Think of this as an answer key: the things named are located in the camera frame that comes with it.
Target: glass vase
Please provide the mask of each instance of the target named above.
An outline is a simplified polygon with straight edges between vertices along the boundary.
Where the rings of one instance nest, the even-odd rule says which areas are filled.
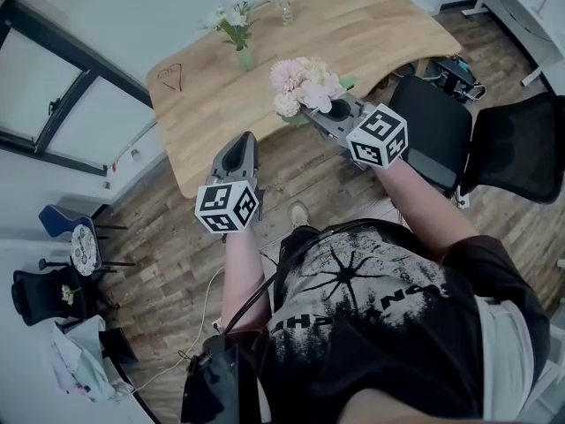
[[[255,68],[255,60],[251,51],[247,47],[243,47],[241,50],[236,50],[237,62],[239,67],[244,71],[248,72]]]

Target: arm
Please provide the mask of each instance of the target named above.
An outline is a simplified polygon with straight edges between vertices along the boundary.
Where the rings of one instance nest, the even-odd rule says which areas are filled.
[[[259,247],[255,240],[255,233],[250,226],[243,232],[228,234],[225,265],[222,298],[224,326],[265,281]],[[234,329],[262,328],[270,318],[271,305],[268,292],[265,292]]]
[[[387,170],[374,170],[406,223],[436,261],[441,261],[458,241],[478,235],[459,209],[404,160],[395,160]]]

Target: shoe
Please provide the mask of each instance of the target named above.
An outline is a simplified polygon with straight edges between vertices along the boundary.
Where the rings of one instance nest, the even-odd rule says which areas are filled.
[[[309,226],[308,211],[304,204],[300,201],[293,203],[289,208],[290,220],[292,221],[292,229],[298,226]]]

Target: chair leg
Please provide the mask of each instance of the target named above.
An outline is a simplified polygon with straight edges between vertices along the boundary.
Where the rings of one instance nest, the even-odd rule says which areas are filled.
[[[47,267],[69,267],[68,262],[47,262],[41,258],[38,262],[39,270],[44,270]]]
[[[95,224],[94,227],[101,230],[127,230],[127,226],[116,226],[114,224]]]
[[[468,208],[471,205],[471,198],[469,194],[465,194],[461,196],[460,189],[457,187],[456,194],[455,194],[456,204],[457,207],[463,210],[464,208]]]
[[[102,261],[102,265],[111,265],[118,267],[134,267],[135,262],[113,262],[113,261]]]
[[[113,311],[117,311],[120,308],[119,303],[111,303],[101,292],[98,292],[98,297],[96,298]]]

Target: wooden table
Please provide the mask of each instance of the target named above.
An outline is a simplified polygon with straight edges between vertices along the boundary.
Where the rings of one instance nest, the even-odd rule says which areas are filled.
[[[318,55],[340,76],[358,76],[364,97],[398,67],[451,56],[459,43],[410,0],[290,0],[292,26],[275,3],[259,8],[250,49],[257,67],[243,72],[226,34],[210,33],[161,61],[147,75],[149,94],[183,196],[196,196],[218,151],[236,135],[258,140],[285,126],[273,111],[269,72],[278,60]],[[173,64],[169,77],[157,77]],[[178,86],[178,76],[182,92]]]

